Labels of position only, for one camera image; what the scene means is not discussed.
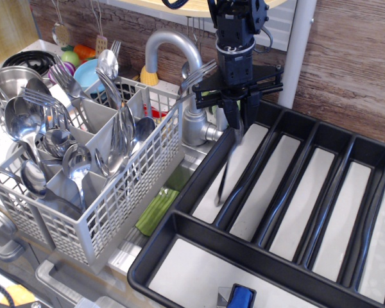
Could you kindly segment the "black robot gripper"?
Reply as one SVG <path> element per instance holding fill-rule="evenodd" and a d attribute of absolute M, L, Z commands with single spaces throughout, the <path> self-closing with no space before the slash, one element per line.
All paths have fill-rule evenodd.
<path fill-rule="evenodd" d="M 269 20 L 271 1 L 209 1 L 209 12 L 216 29 L 217 71 L 210 78 L 192 87 L 196 106 L 202 108 L 202 94 L 220 91 L 229 127 L 239 129 L 240 111 L 243 111 L 244 129 L 254 123 L 263 91 L 282 89 L 284 69 L 268 65 L 255 65 L 255 36 L 264 32 L 273 43 L 265 23 Z"/>

